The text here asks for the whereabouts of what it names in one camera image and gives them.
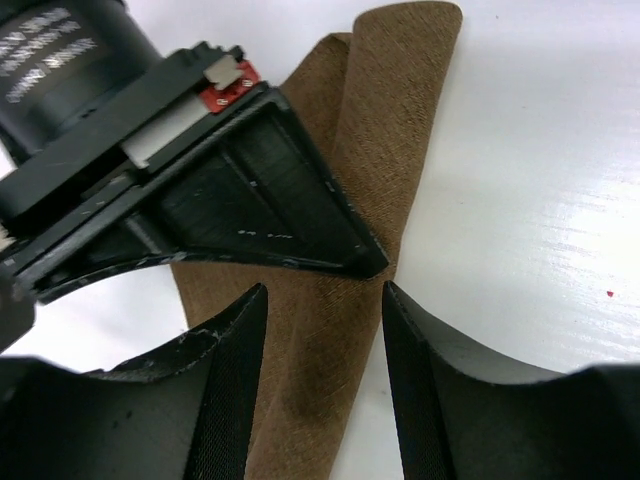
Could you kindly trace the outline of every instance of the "white surface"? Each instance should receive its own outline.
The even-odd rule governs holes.
[[[163,53],[203,39],[240,44],[274,83],[324,34],[387,3],[129,1]],[[640,4],[458,4],[465,21],[399,284],[520,360],[561,371],[640,360]],[[79,370],[106,367],[182,328],[170,274],[155,269],[42,309],[12,352]],[[333,480],[396,478],[379,338]]]

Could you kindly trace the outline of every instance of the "folded brown fabric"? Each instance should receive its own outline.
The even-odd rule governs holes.
[[[188,322],[253,284],[269,323],[247,478],[327,479],[378,328],[462,15],[413,2],[322,40],[282,86],[392,265],[369,281],[243,265],[174,265]]]

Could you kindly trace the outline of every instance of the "curved black plastic piece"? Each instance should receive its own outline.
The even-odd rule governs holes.
[[[447,326],[393,283],[383,325],[405,478],[640,478],[640,367],[538,369]]]
[[[110,372],[0,359],[0,478],[241,480],[266,316],[256,286]]]

